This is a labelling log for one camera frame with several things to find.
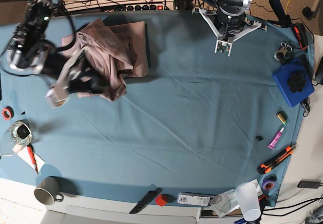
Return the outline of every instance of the folded fabric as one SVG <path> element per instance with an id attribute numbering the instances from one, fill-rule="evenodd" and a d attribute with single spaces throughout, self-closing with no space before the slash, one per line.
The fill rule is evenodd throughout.
<path id="1" fill-rule="evenodd" d="M 72 35 L 63 38 L 62 45 L 67 45 L 72 39 Z M 84 46 L 89 47 L 85 56 L 90 64 L 110 84 L 101 94 L 110 101 L 127 93 L 124 78 L 143 77 L 148 73 L 145 22 L 107 27 L 102 19 L 97 19 L 77 32 L 76 43 L 64 55 L 70 57 Z"/>

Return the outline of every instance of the red pen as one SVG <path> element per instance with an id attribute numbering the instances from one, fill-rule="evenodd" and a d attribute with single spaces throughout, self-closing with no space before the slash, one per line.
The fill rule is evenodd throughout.
<path id="1" fill-rule="evenodd" d="M 34 149 L 33 149 L 33 147 L 32 147 L 31 144 L 28 144 L 27 145 L 27 149 L 28 149 L 29 156 L 31 158 L 31 162 L 34 165 L 34 168 L 35 168 L 36 173 L 38 174 L 38 168 L 37 168 L 37 164 L 36 164 Z"/>

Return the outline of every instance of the red block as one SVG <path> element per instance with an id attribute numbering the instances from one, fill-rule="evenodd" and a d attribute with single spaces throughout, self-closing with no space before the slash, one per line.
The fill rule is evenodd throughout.
<path id="1" fill-rule="evenodd" d="M 157 205 L 164 206 L 164 205 L 166 205 L 166 203 L 167 203 L 167 196 L 166 195 L 161 194 L 156 197 L 156 204 Z"/>

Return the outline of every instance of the black screw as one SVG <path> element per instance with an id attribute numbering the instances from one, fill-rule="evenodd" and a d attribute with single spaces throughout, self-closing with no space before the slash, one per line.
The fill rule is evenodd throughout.
<path id="1" fill-rule="evenodd" d="M 258 141 L 262 141 L 263 140 L 263 136 L 256 136 L 256 139 L 258 139 Z"/>

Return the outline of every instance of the plastic cup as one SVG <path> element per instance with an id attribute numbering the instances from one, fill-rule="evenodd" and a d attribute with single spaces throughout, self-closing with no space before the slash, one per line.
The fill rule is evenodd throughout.
<path id="1" fill-rule="evenodd" d="M 257 220 L 260 215 L 257 189 L 253 183 L 244 183 L 236 188 L 236 198 L 246 221 Z"/>

